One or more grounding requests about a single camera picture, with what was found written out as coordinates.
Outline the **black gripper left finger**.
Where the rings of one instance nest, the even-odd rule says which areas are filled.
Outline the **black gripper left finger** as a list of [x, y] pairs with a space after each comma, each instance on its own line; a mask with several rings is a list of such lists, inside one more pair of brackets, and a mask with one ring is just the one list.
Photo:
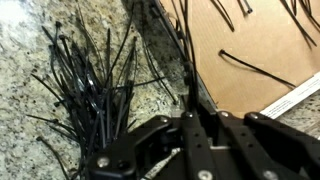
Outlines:
[[87, 163], [89, 180], [139, 180], [172, 150], [183, 147], [182, 129], [191, 112], [180, 117], [156, 115], [107, 148], [96, 152]]

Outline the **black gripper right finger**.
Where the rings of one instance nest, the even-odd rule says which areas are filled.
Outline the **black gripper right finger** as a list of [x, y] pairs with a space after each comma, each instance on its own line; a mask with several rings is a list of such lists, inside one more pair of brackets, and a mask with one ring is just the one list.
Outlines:
[[320, 180], [320, 141], [257, 112], [203, 112], [218, 180]]

